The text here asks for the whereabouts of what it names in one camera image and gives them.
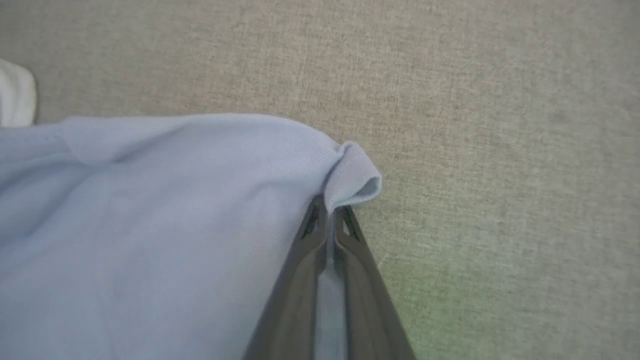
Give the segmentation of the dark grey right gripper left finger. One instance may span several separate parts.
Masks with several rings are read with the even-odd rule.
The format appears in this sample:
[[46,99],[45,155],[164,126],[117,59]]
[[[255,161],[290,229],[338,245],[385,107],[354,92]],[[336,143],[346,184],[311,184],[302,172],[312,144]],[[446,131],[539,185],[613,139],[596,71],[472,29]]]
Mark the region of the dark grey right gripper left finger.
[[327,262],[327,209],[311,199],[242,360],[314,360],[318,278]]

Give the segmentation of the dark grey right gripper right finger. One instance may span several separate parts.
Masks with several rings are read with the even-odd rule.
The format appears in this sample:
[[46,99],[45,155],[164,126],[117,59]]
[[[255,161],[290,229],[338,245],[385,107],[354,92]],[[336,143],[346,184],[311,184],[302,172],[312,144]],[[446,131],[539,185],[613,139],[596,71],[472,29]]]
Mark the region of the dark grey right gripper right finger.
[[345,285],[348,360],[416,360],[351,206],[334,212],[334,258]]

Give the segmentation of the light blue garment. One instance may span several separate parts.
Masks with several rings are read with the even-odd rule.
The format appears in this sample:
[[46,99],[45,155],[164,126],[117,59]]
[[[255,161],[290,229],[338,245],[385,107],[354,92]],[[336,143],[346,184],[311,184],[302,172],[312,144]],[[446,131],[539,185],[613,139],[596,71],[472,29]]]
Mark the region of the light blue garment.
[[381,187],[281,117],[0,129],[0,360],[241,360],[311,200]]

